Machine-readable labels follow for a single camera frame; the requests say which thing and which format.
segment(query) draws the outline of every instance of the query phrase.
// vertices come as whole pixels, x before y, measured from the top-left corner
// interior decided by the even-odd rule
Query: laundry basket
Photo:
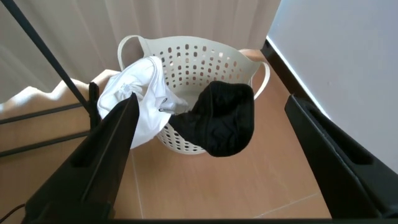
[[[137,35],[129,35],[120,42],[118,47],[121,70],[125,68],[125,65],[134,62],[130,56],[132,51],[137,50],[138,45],[141,45],[144,57],[153,55],[162,59],[166,84],[178,97],[188,102],[190,109],[211,81],[245,83],[252,86],[252,77],[263,64],[266,74],[254,99],[260,95],[269,81],[270,70],[265,62],[253,62],[241,52],[225,44],[189,36],[150,40]],[[175,152],[182,154],[205,152],[200,146],[184,140],[169,124],[157,137]]]

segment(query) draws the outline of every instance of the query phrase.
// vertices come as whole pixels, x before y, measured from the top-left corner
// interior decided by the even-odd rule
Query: white cloth
[[[158,57],[142,58],[111,77],[98,99],[99,115],[104,118],[132,92],[139,101],[139,119],[131,149],[154,138],[169,122],[172,113],[188,111],[188,103],[166,85]]]

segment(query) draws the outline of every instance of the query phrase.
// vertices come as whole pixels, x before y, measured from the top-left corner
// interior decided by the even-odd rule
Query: baseboard
[[[276,74],[279,76],[282,83],[286,86],[290,94],[294,94],[299,98],[303,98],[316,106],[326,117],[330,117],[326,114],[325,110],[321,107],[315,97],[309,92],[308,88],[303,84],[301,79],[295,75],[290,65],[286,64],[284,58],[279,55],[279,51],[274,48],[274,44],[268,38],[266,39],[264,46],[261,49],[262,54],[267,59],[270,66],[274,69]]]

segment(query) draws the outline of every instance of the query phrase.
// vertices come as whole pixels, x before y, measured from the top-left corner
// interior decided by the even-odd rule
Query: metal rack
[[[90,130],[95,128],[101,120],[101,118],[98,114],[98,110],[96,109],[96,102],[99,97],[98,86],[95,83],[90,83],[90,85],[89,85],[89,100],[86,101],[86,99],[80,93],[80,91],[76,87],[76,85],[72,82],[72,80],[70,79],[70,77],[68,76],[66,71],[62,68],[62,66],[60,65],[58,60],[54,57],[53,53],[51,53],[50,49],[46,46],[46,44],[44,43],[42,38],[38,35],[36,30],[32,27],[32,25],[27,20],[25,15],[19,9],[17,4],[13,0],[1,0],[1,2],[4,4],[4,6],[10,12],[10,14],[14,17],[14,19],[18,22],[18,24],[22,27],[22,29],[29,36],[29,38],[33,41],[33,43],[36,45],[36,47],[41,51],[41,53],[44,55],[44,57],[49,61],[51,66],[54,68],[54,70],[58,73],[58,75],[65,82],[67,87],[71,90],[71,92],[78,99],[79,103],[61,106],[61,107],[53,108],[53,109],[49,109],[49,110],[38,111],[38,112],[30,113],[30,114],[24,114],[24,115],[12,117],[12,118],[2,119],[2,120],[0,120],[0,125],[15,122],[15,121],[20,121],[20,120],[24,120],[24,119],[30,119],[30,118],[34,118],[37,116],[43,116],[46,114],[56,113],[56,112],[60,112],[60,111],[66,111],[66,110],[70,110],[70,109],[74,109],[74,108],[83,106],[90,116]],[[90,133],[90,130],[87,130],[87,131],[84,131],[81,133],[71,134],[68,136],[60,137],[60,138],[51,139],[48,141],[38,142],[38,143],[31,144],[28,146],[22,146],[22,147],[17,147],[14,149],[9,149],[9,150],[0,152],[0,157],[9,156],[9,155],[17,154],[20,152],[37,149],[39,147],[48,146],[48,145],[55,144],[58,142],[63,142],[63,141],[67,141],[70,139],[87,136]]]

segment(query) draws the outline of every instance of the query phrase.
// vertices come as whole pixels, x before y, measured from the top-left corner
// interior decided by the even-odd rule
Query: black baseboard
[[[279,76],[280,80],[282,80],[290,94],[294,94],[295,96],[303,98],[315,105],[268,40],[266,40],[264,46],[262,46],[261,52],[269,62],[269,65]]]

